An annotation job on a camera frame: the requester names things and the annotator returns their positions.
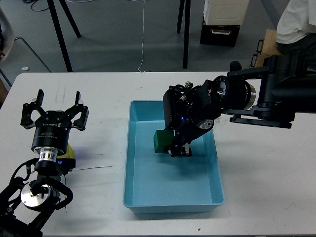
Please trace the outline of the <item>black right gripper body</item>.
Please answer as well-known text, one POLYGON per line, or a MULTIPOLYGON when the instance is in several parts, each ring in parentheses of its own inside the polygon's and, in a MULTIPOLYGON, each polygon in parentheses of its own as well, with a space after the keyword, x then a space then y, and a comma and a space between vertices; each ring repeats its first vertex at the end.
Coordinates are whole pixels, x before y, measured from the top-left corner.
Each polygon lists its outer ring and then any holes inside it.
POLYGON ((221 115, 210 85, 170 86, 163 96, 165 129, 174 132, 171 145, 183 146, 204 135, 221 115))

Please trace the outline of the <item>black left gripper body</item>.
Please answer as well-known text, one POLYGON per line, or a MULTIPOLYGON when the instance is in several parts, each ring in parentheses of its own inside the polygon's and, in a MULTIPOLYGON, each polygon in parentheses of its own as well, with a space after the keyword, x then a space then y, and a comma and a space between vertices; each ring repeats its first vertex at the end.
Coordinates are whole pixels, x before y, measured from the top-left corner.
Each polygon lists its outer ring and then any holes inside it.
POLYGON ((38 152, 40 147, 50 147, 62 156, 67 151, 70 128, 72 125, 68 117, 63 117, 63 111, 49 110, 44 117, 35 121, 35 134, 31 150, 38 152))

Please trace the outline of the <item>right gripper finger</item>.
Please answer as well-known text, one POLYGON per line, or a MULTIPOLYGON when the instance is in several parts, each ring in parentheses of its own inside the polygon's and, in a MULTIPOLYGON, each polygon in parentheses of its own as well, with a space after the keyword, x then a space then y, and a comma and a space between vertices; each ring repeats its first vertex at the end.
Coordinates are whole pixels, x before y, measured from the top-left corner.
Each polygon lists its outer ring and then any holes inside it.
POLYGON ((171 157, 191 157, 192 149, 185 138, 173 138, 169 146, 171 157))

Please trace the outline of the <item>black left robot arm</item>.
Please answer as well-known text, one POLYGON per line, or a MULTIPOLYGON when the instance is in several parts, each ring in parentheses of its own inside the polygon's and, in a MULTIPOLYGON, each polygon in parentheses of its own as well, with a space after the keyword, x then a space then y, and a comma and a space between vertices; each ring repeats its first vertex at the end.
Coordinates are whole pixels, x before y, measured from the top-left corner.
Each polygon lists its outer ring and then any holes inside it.
POLYGON ((0 194, 0 235, 2 237, 41 237, 41 229, 55 210, 73 200, 73 192, 61 177, 76 166, 74 151, 68 143, 71 128, 84 131, 88 107, 76 93, 75 103, 65 111, 44 111, 42 90, 22 109, 21 126, 35 128, 31 150, 38 158, 17 167, 26 169, 26 177, 14 171, 8 186, 0 194))

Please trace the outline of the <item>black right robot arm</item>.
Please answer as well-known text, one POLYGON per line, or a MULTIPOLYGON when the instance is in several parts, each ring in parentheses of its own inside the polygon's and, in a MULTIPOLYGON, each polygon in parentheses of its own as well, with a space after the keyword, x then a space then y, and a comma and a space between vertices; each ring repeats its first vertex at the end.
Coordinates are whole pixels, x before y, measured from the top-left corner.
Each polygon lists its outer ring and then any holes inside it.
POLYGON ((165 129, 155 132, 154 149, 190 157, 191 142, 222 114, 234 123, 291 128, 296 113, 315 111, 316 74, 301 58, 274 55, 252 69, 233 61, 225 76, 169 87, 163 96, 165 129))

